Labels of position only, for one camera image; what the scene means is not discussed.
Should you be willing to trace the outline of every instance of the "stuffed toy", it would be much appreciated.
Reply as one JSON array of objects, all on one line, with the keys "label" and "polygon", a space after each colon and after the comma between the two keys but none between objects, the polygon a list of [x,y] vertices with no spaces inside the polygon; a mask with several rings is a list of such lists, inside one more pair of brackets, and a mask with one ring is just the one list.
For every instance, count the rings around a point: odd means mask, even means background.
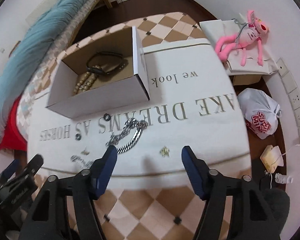
[{"label": "stuffed toy", "polygon": [[248,11],[248,23],[245,23],[239,33],[231,36],[221,37],[216,44],[215,52],[221,61],[227,61],[229,54],[234,49],[242,49],[243,55],[241,60],[241,66],[246,64],[247,54],[246,47],[255,41],[258,43],[258,65],[263,66],[262,59],[262,41],[261,38],[266,36],[269,32],[267,25],[258,18],[252,18],[253,10]]}]

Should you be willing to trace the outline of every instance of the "white string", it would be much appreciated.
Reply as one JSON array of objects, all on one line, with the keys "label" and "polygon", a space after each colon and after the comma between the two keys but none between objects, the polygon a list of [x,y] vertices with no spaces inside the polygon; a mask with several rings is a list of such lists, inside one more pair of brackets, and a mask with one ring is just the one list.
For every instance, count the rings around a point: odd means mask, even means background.
[{"label": "white string", "polygon": [[271,175],[270,189],[272,189],[272,173],[270,173],[270,175]]},{"label": "white string", "polygon": [[[295,147],[295,146],[300,146],[300,143],[299,144],[296,144],[296,145],[294,145],[294,146],[292,146],[288,151],[286,151],[284,154],[282,154],[281,156],[284,156],[284,155],[286,155],[293,147]],[[271,166],[273,165],[273,164],[275,164],[279,159],[280,159],[280,157],[281,156],[279,156],[277,159],[276,159],[276,161],[274,162],[274,163],[272,163],[271,164]]]}]

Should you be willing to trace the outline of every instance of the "red logo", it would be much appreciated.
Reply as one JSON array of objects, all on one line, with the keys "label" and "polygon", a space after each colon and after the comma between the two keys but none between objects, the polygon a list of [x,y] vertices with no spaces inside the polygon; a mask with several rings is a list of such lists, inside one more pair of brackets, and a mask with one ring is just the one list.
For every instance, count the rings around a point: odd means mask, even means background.
[{"label": "red logo", "polygon": [[251,116],[251,119],[252,124],[258,129],[259,132],[266,133],[270,130],[271,124],[266,121],[266,117],[262,112],[258,112],[257,114]]}]

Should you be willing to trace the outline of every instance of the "open box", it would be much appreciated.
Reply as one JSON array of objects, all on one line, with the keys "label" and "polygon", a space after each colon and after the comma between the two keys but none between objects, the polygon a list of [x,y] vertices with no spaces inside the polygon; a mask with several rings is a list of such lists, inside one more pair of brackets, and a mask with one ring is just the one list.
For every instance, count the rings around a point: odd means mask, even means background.
[{"label": "open box", "polygon": [[[101,51],[122,54],[128,65],[110,78],[97,78],[90,90],[74,95],[78,77],[87,71],[87,61]],[[75,118],[149,99],[143,47],[133,26],[99,38],[64,57],[58,66],[46,107]]]}]

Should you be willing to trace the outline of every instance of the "silver chain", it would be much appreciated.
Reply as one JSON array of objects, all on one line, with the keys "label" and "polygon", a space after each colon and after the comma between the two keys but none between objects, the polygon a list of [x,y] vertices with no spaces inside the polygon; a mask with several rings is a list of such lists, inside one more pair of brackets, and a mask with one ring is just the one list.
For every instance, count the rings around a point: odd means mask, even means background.
[{"label": "silver chain", "polygon": [[[135,144],[140,139],[143,130],[146,129],[147,127],[148,127],[148,122],[146,122],[145,120],[138,121],[135,118],[130,118],[125,122],[124,127],[122,128],[122,132],[120,134],[115,135],[113,131],[111,132],[110,140],[106,143],[106,146],[109,147],[110,145],[118,145],[121,139],[123,139],[128,134],[130,134],[131,129],[137,128],[131,140],[126,145],[119,147],[117,149],[118,154],[124,153],[135,146]],[[85,162],[78,155],[71,156],[71,161],[72,162],[79,161],[81,162],[80,164],[81,168],[88,168],[88,169],[93,164],[93,161]]]},{"label": "silver chain", "polygon": [[84,159],[82,159],[81,157],[79,157],[78,155],[72,155],[71,156],[71,161],[75,162],[75,161],[79,161],[81,162],[81,164],[79,163],[80,167],[82,169],[90,169],[90,167],[93,164],[93,161],[85,161]]}]

